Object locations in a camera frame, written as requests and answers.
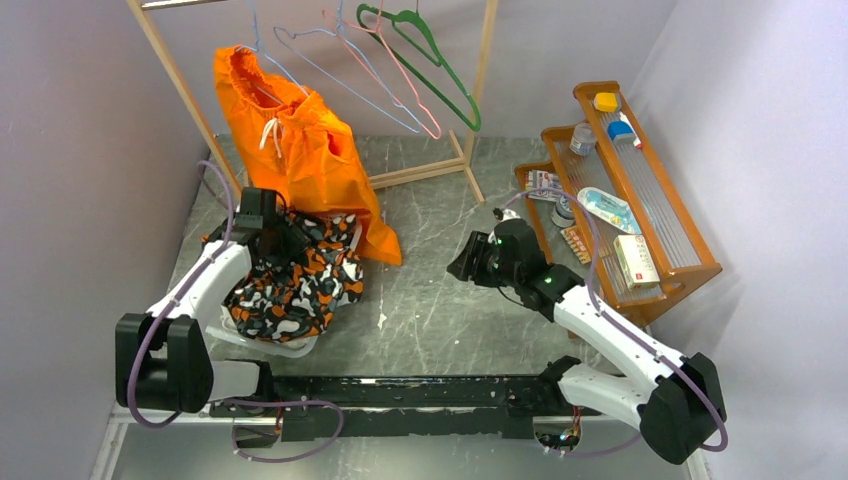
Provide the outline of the orange wooden shelf rack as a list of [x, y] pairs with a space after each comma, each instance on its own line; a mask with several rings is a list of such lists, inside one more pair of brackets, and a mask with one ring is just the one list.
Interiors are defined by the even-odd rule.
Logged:
[[[642, 141], [642, 149], [632, 142], [612, 142], [606, 133], [609, 122], [620, 120], [618, 112], [597, 111], [592, 104], [596, 93], [614, 92]], [[718, 275], [722, 267], [714, 258], [698, 227], [685, 207], [664, 168], [646, 130], [637, 119], [620, 86], [615, 81], [578, 84], [573, 95], [596, 138], [594, 151], [586, 157], [570, 148], [573, 127], [550, 127], [541, 138], [547, 159], [515, 168], [519, 187], [525, 190], [525, 173], [545, 170], [556, 173], [563, 189], [577, 194], [595, 187], [625, 200], [641, 228], [659, 274], [659, 284], [651, 289], [628, 290], [625, 286], [613, 242], [619, 230], [600, 222], [599, 239], [593, 241], [587, 218], [577, 213], [576, 225], [591, 247], [598, 246], [597, 285], [606, 303], [632, 323], [646, 327], [687, 296]]]

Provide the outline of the pink hanger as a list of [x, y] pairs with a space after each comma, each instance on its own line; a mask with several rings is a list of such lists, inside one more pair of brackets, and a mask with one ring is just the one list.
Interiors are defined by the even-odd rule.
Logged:
[[[390, 51], [387, 40], [382, 34], [383, 1], [378, 2], [377, 21], [372, 27], [356, 26], [345, 18], [345, 2], [337, 1], [334, 7], [323, 8], [321, 19], [330, 32], [338, 39], [343, 50], [348, 53], [365, 77], [375, 83], [377, 90], [389, 102], [391, 110], [386, 113], [398, 115], [397, 123], [415, 134], [424, 134], [439, 140], [444, 130], [431, 109], [424, 103], [411, 74], [400, 63], [399, 58]], [[372, 60], [364, 47], [351, 38], [353, 33], [375, 34], [378, 58]]]

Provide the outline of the white shorts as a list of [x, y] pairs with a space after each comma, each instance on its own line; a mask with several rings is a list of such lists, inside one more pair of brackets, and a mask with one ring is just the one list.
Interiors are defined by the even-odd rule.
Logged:
[[228, 335], [234, 335], [235, 337], [240, 336], [236, 324], [234, 323], [231, 315], [226, 309], [221, 311], [220, 324], [221, 330], [226, 332]]

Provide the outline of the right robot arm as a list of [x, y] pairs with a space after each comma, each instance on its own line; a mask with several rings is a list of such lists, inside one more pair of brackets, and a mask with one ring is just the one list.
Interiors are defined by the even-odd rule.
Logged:
[[[726, 448], [727, 414], [714, 362], [650, 337], [606, 305], [590, 278], [549, 262], [533, 227], [514, 211], [495, 214], [493, 231], [472, 232], [447, 273], [481, 287], [513, 289], [523, 307], [575, 333], [620, 372], [567, 360], [541, 385], [542, 406], [553, 414], [576, 405], [613, 417], [670, 464], [681, 465], [700, 449]], [[714, 434], [720, 440], [712, 446]]]

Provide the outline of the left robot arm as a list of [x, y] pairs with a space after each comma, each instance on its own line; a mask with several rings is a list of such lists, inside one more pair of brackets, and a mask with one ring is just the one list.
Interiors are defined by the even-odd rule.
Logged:
[[211, 359], [204, 328], [219, 318], [226, 297], [260, 265], [279, 260], [305, 237], [279, 212], [281, 195], [246, 187], [236, 212], [206, 242], [177, 286], [143, 313], [126, 313], [115, 327], [115, 390], [120, 406], [197, 413], [210, 402], [236, 398], [261, 416], [277, 400], [264, 361]]

